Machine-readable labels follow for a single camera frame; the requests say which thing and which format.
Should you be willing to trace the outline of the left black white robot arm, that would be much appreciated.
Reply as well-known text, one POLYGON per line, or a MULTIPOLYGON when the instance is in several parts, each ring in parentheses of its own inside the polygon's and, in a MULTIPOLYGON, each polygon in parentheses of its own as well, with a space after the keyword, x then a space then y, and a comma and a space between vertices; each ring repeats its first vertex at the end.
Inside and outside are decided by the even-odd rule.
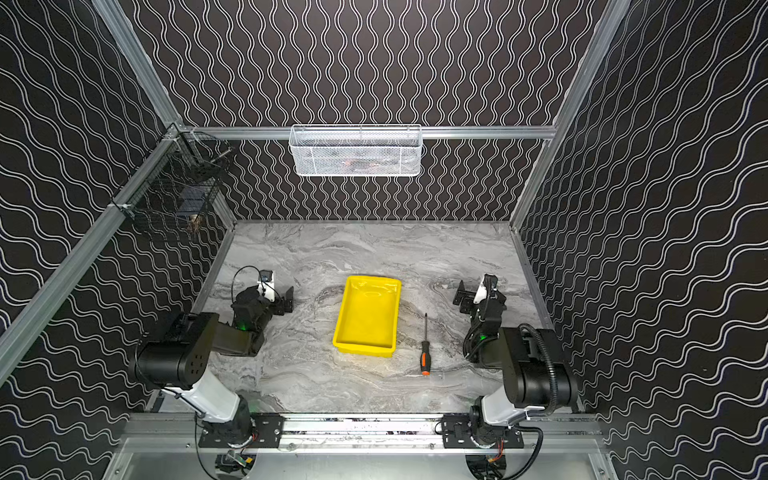
POLYGON ((270 320, 293 311, 294 288, 280 294, 260 283, 236 294, 231 307, 229 324, 212 312, 177 315, 162 339, 137 349, 131 367, 137 381, 186 403, 205 423, 246 429, 247 402, 208 370, 210 355, 257 356, 270 320))

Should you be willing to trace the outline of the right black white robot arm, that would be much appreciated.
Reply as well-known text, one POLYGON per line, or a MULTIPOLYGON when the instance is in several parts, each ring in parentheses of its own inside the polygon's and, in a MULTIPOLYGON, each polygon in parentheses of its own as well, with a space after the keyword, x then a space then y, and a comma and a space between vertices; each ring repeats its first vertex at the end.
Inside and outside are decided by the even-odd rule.
POLYGON ((498 278, 486 274, 475 291, 460 283, 453 304, 469 316, 462 342, 465 360, 499 371, 501 386, 472 407, 479 427, 510 426, 561 408, 577 408, 577 382, 564 359, 555 332, 528 323, 504 327, 506 296, 498 278))

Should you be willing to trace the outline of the orange black handled screwdriver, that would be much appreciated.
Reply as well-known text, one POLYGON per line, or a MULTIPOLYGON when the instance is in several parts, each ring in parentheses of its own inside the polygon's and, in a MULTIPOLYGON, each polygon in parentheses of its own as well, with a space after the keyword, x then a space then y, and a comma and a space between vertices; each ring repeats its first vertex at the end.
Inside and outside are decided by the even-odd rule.
POLYGON ((430 342, 428 339, 428 314, 424 314, 424 338, 421 342, 420 371, 424 376, 431 374, 430 342))

